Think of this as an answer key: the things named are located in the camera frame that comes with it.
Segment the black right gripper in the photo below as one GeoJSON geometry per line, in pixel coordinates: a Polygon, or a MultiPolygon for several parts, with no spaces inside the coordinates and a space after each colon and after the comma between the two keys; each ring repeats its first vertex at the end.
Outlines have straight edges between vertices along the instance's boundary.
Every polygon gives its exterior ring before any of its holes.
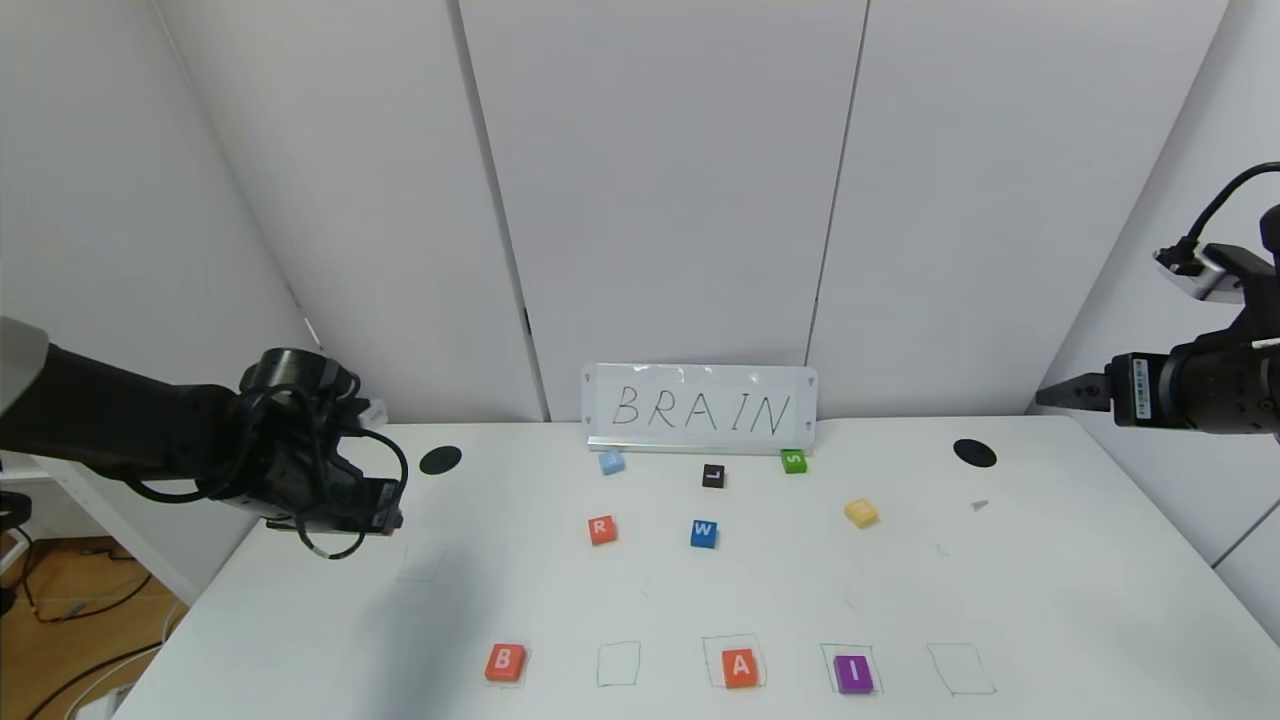
{"type": "Polygon", "coordinates": [[[1114,405],[1119,427],[1216,436],[1279,432],[1276,345],[1197,341],[1167,355],[1116,356],[1106,374],[1046,386],[1036,391],[1036,405],[1085,413],[1111,413],[1114,405]]]}

